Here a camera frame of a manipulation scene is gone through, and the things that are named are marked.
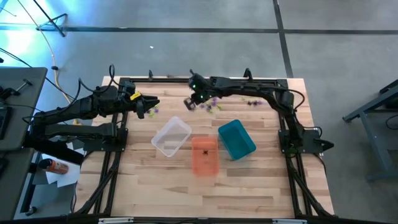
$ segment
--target teal plastic container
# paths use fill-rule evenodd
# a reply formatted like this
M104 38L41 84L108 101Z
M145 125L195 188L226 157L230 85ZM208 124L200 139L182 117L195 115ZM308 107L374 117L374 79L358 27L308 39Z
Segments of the teal plastic container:
M239 120L233 120L219 127L218 134L233 160L240 159L256 150L256 145Z

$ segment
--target butcher block tabletop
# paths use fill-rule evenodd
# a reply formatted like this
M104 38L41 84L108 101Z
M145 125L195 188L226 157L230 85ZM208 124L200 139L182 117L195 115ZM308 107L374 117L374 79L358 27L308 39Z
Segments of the butcher block tabletop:
M103 85L109 83L104 77ZM313 126L304 80L287 79L290 89L302 92L306 100L297 117L304 126ZM192 94L186 83L136 83L136 91L158 96L159 112L145 119L128 114L126 150L122 153L114 193L112 216L130 217L213 217L213 218L292 218L292 197L285 157L280 153L277 132L278 114L265 100L247 96L229 96L218 100L221 110L213 114L197 107L189 111L183 100ZM249 106L249 100L261 100ZM295 94L295 105L301 101ZM173 116L192 128L192 135L172 157L164 156L150 140ZM257 149L232 161L221 140L220 171L214 177L196 177L192 172L192 137L218 137L218 128L238 119ZM111 122L111 116L98 116L93 125ZM104 152L93 152L84 161L76 188L78 210L97 187ZM311 154L303 154L308 188L326 211L333 213L322 163ZM302 192L298 190L304 210Z

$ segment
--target white paper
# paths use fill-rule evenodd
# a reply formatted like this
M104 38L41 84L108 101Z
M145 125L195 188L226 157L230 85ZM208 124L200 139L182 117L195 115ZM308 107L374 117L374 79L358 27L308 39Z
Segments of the white paper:
M84 154L83 148L75 150L75 152L79 152L80 154ZM80 166L76 164L72 164L70 162L65 162L63 160L57 159L56 157L49 156L46 154L42 154L43 159L53 159L55 161L60 161L66 164L69 167L69 170L66 174L54 174L53 172L46 172L47 181L49 184L57 181L57 187L63 187L66 185L74 184L77 182L80 176Z

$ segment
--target concrete floor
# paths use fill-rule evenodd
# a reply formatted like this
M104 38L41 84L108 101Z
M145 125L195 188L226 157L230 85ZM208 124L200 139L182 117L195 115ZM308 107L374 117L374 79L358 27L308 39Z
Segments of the concrete floor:
M51 16L68 13L71 26L276 28L272 0L212 1L39 1ZM32 5L32 1L23 1ZM286 29L398 29L397 1L280 0ZM0 22L30 23L15 0L0 13ZM43 22L41 12L29 8ZM278 34L177 34L69 32L65 38L46 32L60 67L60 83L76 92L77 78L99 85L114 63L117 75L241 76L246 67L255 77L286 77ZM397 78L396 35L287 35L294 77L304 78L315 124L335 143L325 153L335 213L343 218L397 223L396 180L368 183L377 164L362 124L341 117L374 98ZM0 47L32 66L51 66L50 52L38 32L0 31ZM23 66L1 55L5 66ZM53 80L51 72L47 75ZM48 83L38 108L67 104ZM31 217L66 214L72 187L37 187Z

